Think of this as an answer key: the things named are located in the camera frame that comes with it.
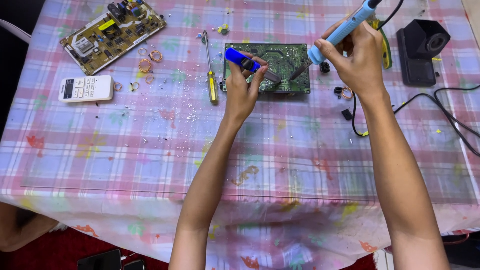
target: plaid tablecloth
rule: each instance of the plaid tablecloth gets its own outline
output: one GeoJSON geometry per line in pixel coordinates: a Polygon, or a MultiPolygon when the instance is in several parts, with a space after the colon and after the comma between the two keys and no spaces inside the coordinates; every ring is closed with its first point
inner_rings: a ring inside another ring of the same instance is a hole
{"type": "MultiPolygon", "coordinates": [[[[83,76],[59,40],[106,12],[109,2],[46,1],[0,143],[0,200],[168,262],[182,200],[226,99],[221,92],[218,106],[209,102],[207,57],[197,33],[209,31],[212,67],[221,75],[218,53],[225,42],[310,46],[361,0],[151,1],[168,23],[138,46],[163,53],[153,63],[153,83],[144,82],[137,67],[143,56],[134,49],[99,73],[124,85],[112,100],[98,107],[59,102],[60,80],[83,76]],[[229,25],[227,35],[211,30],[222,24],[229,25]],[[128,85],[135,81],[140,88],[131,92],[128,85]]],[[[377,17],[386,18],[396,4],[384,0],[377,17]]],[[[434,62],[441,75],[436,87],[480,83],[480,52],[461,1],[407,0],[384,27],[394,61],[384,78],[394,105],[433,91],[402,83],[396,31],[414,18],[438,20],[452,35],[441,61],[434,62]]],[[[310,69],[309,95],[259,97],[231,151],[206,269],[333,270],[389,245],[369,140],[355,136],[340,113],[353,103],[333,95],[335,86],[344,85],[331,68],[328,74],[310,69]]],[[[455,117],[478,129],[479,92],[445,92],[442,99],[455,117]]],[[[397,119],[440,230],[479,226],[480,159],[426,98],[397,119]]],[[[356,122],[365,132],[361,110],[356,122]]]]}

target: hand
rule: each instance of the hand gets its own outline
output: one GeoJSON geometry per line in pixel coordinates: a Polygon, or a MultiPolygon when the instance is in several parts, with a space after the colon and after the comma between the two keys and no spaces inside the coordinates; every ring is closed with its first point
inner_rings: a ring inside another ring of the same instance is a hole
{"type": "Polygon", "coordinates": [[[326,41],[345,19],[332,25],[315,41],[315,46],[335,66],[340,79],[359,97],[371,96],[385,90],[382,76],[383,35],[368,23],[362,22],[337,44],[326,41]]]}
{"type": "Polygon", "coordinates": [[[255,102],[258,97],[258,88],[260,87],[260,83],[264,80],[265,72],[268,69],[268,64],[265,60],[244,51],[241,51],[241,53],[259,63],[262,67],[257,70],[255,75],[253,75],[252,82],[247,83],[246,79],[253,73],[228,61],[231,74],[225,82],[227,85],[227,105],[225,107],[224,117],[233,120],[234,123],[239,124],[240,126],[255,107],[255,102]]]}

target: air conditioner remote control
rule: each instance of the air conditioner remote control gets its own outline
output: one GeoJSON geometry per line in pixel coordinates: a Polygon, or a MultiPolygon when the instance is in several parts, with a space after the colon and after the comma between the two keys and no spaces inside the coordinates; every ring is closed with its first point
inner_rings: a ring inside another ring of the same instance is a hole
{"type": "Polygon", "coordinates": [[[113,84],[110,75],[66,78],[60,83],[59,100],[80,102],[112,99],[113,84]]]}

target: black phone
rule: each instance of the black phone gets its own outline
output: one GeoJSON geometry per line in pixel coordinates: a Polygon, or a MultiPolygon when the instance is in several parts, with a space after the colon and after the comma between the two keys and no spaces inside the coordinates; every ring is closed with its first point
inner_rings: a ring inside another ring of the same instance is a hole
{"type": "Polygon", "coordinates": [[[136,260],[123,266],[123,270],[146,270],[144,261],[136,260]]]}
{"type": "Polygon", "coordinates": [[[115,249],[77,262],[77,270],[121,270],[120,250],[115,249]]]}

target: power supply board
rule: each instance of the power supply board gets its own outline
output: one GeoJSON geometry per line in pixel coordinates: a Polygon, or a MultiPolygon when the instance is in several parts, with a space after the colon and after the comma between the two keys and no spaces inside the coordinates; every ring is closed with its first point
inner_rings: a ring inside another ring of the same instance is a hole
{"type": "MultiPolygon", "coordinates": [[[[305,70],[295,80],[289,81],[290,75],[300,67],[307,59],[307,44],[272,44],[272,43],[226,43],[225,50],[234,48],[238,51],[251,53],[267,61],[268,68],[279,74],[282,81],[274,84],[269,80],[263,80],[259,91],[265,93],[285,94],[309,94],[310,74],[305,70]]],[[[223,64],[223,81],[230,76],[230,67],[225,59],[223,64]]],[[[227,86],[222,83],[222,90],[226,91],[227,86]]]]}
{"type": "Polygon", "coordinates": [[[60,44],[82,69],[94,75],[167,25],[143,0],[110,3],[108,12],[89,22],[60,44]]]}

